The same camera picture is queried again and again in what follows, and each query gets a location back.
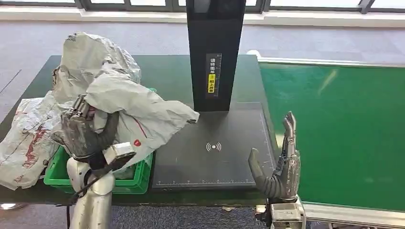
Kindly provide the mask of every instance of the green crate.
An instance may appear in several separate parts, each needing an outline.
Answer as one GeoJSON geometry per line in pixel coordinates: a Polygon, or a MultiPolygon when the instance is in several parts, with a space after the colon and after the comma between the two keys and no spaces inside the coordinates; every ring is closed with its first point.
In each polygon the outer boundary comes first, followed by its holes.
{"type": "MultiPolygon", "coordinates": [[[[74,193],[66,170],[66,162],[69,155],[60,146],[53,157],[52,164],[47,168],[43,182],[46,185],[58,188],[65,193],[74,193]]],[[[148,190],[149,176],[152,168],[153,154],[145,160],[132,165],[134,169],[133,179],[116,179],[114,194],[144,194],[148,190]]]]}

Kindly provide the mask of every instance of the metal rail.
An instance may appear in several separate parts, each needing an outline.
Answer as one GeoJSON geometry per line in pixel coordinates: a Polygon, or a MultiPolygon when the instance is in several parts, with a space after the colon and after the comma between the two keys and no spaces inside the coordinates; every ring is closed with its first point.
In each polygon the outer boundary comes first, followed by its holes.
{"type": "Polygon", "coordinates": [[[404,229],[405,212],[304,203],[307,220],[365,227],[404,229]]]}
{"type": "Polygon", "coordinates": [[[358,66],[358,67],[390,67],[390,68],[405,68],[401,64],[387,64],[387,63],[367,63],[359,61],[333,61],[333,60],[312,60],[312,59],[292,59],[292,58],[268,58],[258,57],[259,63],[288,63],[296,65],[316,64],[316,65],[336,65],[336,66],[358,66]]]}

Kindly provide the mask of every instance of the crumpled plastic package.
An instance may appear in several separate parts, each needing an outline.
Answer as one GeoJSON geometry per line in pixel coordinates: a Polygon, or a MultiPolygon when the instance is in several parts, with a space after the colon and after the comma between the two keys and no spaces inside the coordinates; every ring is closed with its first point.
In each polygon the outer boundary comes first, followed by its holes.
{"type": "MultiPolygon", "coordinates": [[[[157,93],[131,81],[114,69],[106,70],[90,84],[85,100],[93,107],[113,113],[120,111],[116,139],[130,142],[137,153],[125,166],[145,159],[166,144],[188,120],[198,120],[199,113],[179,101],[164,101],[157,93]]],[[[106,115],[95,122],[105,123],[106,115]]]]}
{"type": "Polygon", "coordinates": [[[64,42],[61,64],[53,72],[53,92],[59,103],[84,94],[105,63],[116,63],[120,71],[140,83],[141,73],[132,56],[110,39],[77,32],[64,42]]]}
{"type": "Polygon", "coordinates": [[[52,92],[44,98],[22,99],[11,129],[0,143],[0,184],[12,190],[36,184],[58,144],[50,140],[60,113],[72,103],[58,104],[52,92]]]}
{"type": "Polygon", "coordinates": [[[58,144],[60,115],[79,94],[97,110],[94,130],[107,113],[119,111],[116,141],[130,142],[137,153],[123,168],[145,159],[199,114],[179,101],[164,101],[140,85],[140,68],[109,39],[78,32],[64,42],[61,64],[52,72],[53,90],[44,98],[23,99],[10,131],[0,143],[0,185],[15,190],[36,184],[58,144]]]}

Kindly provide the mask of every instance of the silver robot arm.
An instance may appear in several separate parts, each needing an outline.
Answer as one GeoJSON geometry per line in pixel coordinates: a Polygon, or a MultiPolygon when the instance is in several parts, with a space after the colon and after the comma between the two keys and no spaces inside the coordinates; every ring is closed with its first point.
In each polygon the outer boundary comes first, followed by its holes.
{"type": "Polygon", "coordinates": [[[90,105],[84,95],[61,114],[62,129],[52,135],[71,154],[67,173],[75,194],[67,207],[70,229],[107,229],[115,184],[112,171],[122,168],[135,152],[129,142],[115,144],[118,112],[108,114],[103,132],[90,127],[90,105]],[[77,200],[70,225],[69,206],[77,200]]]}
{"type": "Polygon", "coordinates": [[[286,129],[283,148],[272,176],[264,173],[256,159],[257,149],[252,148],[248,162],[257,188],[267,196],[265,217],[262,219],[268,226],[277,229],[304,229],[305,212],[297,194],[301,160],[296,149],[296,120],[291,112],[287,113],[283,124],[286,129]]]}

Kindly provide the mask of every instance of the wireless signal icon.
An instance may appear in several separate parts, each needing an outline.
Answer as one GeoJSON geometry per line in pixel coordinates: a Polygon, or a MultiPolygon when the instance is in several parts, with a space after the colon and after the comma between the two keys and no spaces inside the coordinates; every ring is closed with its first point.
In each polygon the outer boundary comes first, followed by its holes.
{"type": "Polygon", "coordinates": [[[207,143],[205,148],[207,149],[208,152],[210,152],[212,149],[216,149],[218,151],[221,151],[222,145],[219,142],[217,144],[207,143]]]}

